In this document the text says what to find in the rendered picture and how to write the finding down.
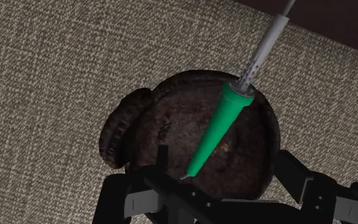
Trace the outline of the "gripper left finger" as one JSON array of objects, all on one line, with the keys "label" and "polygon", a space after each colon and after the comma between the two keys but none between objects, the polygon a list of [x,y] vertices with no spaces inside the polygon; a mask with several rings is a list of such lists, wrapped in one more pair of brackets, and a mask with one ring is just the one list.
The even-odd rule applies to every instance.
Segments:
[{"label": "gripper left finger", "polygon": [[167,174],[168,154],[160,145],[155,164],[107,176],[92,224],[129,224],[139,214],[152,224],[224,224],[220,201]]}]

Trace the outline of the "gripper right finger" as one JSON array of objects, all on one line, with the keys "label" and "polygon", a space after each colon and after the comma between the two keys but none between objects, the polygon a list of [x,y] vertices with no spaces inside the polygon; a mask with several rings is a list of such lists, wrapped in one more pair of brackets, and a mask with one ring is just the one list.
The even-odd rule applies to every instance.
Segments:
[{"label": "gripper right finger", "polygon": [[307,224],[358,224],[358,182],[349,187],[311,171],[286,150],[278,152],[274,175],[301,205],[300,217]]}]

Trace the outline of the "dark brown round bowl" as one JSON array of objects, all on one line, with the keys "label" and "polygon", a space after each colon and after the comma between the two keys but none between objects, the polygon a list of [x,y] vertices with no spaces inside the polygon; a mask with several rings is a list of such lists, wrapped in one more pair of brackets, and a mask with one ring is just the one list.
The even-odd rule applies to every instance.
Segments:
[{"label": "dark brown round bowl", "polygon": [[99,138],[99,153],[113,169],[137,172],[156,162],[158,148],[168,148],[168,175],[217,199],[260,198],[273,178],[280,149],[277,117],[267,98],[255,91],[193,178],[185,178],[223,85],[232,74],[211,70],[177,73],[155,88],[138,88],[124,96],[108,116]]}]

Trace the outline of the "green and grey pen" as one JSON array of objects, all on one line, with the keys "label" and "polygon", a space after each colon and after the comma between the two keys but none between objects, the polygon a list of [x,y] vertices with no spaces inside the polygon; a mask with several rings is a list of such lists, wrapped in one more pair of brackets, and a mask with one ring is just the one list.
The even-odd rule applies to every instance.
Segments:
[{"label": "green and grey pen", "polygon": [[287,0],[283,12],[273,19],[238,80],[223,84],[217,108],[189,162],[186,173],[180,177],[181,180],[193,178],[198,174],[241,110],[253,102],[254,89],[251,87],[251,81],[287,25],[289,21],[287,15],[295,2],[296,0]]}]

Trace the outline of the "beige woven fabric sofa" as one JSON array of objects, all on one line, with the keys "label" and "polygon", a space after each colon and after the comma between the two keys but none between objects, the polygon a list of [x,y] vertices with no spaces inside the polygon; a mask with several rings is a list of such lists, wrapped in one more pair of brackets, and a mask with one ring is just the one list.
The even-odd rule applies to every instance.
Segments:
[{"label": "beige woven fabric sofa", "polygon": [[[270,21],[232,0],[0,0],[0,224],[91,224],[121,98],[190,69],[240,74]],[[283,149],[358,181],[357,50],[288,25],[253,83]]]}]

